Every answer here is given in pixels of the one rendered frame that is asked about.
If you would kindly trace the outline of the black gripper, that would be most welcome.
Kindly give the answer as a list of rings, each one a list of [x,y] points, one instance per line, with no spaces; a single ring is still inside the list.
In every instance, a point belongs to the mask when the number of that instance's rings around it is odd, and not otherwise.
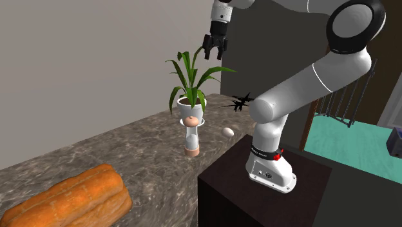
[[[210,35],[206,34],[202,43],[202,48],[204,49],[204,59],[209,60],[213,45],[217,45],[217,59],[221,60],[224,52],[227,50],[228,44],[228,38],[226,38],[227,23],[221,21],[211,21],[209,32]]]

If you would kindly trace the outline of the green plant in white pot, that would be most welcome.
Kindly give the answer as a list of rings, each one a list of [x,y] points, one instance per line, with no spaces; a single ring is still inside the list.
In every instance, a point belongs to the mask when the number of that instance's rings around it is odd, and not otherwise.
[[[167,60],[167,62],[172,62],[175,68],[175,71],[171,72],[171,74],[177,74],[181,82],[181,85],[174,87],[170,94],[169,111],[171,114],[173,114],[173,101],[176,101],[181,119],[184,120],[186,117],[190,116],[196,117],[199,121],[199,124],[203,119],[203,114],[207,104],[206,96],[200,89],[201,85],[208,79],[213,79],[220,82],[211,75],[213,73],[235,72],[235,70],[226,67],[215,66],[207,69],[200,76],[198,82],[195,83],[198,72],[198,69],[195,68],[195,61],[201,49],[202,47],[197,49],[193,55],[193,58],[190,58],[189,52],[178,52],[177,60]]]

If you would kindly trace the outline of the glass grinder with wooden knob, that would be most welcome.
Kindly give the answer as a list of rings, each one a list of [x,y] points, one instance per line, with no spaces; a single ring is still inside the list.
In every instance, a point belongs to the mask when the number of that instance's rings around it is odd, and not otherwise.
[[[186,127],[184,153],[189,157],[195,157],[200,153],[197,131],[199,120],[196,117],[189,116],[183,119],[183,124]]]

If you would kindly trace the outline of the dark robot stand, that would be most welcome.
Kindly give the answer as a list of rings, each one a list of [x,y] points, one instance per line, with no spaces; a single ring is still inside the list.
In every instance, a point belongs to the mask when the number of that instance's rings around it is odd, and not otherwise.
[[[198,227],[312,227],[332,169],[285,152],[297,176],[281,193],[250,180],[245,135],[198,176]]]

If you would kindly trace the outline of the dark metal railing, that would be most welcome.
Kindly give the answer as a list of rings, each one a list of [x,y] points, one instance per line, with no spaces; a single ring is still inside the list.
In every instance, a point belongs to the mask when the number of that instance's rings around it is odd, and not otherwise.
[[[314,116],[330,117],[350,128],[355,123],[358,108],[362,102],[367,86],[375,74],[378,60],[372,61],[368,73],[349,85],[320,98],[317,101]]]

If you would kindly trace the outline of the dark blue box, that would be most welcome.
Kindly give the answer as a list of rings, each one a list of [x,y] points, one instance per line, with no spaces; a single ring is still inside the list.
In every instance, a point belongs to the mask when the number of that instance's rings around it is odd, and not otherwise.
[[[386,142],[390,156],[402,159],[402,128],[394,127]]]

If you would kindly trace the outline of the orange-brown bread loaf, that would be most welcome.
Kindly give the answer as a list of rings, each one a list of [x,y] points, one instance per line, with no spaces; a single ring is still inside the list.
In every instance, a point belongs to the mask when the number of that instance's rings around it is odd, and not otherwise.
[[[8,209],[0,227],[111,227],[131,207],[122,177],[104,163]]]

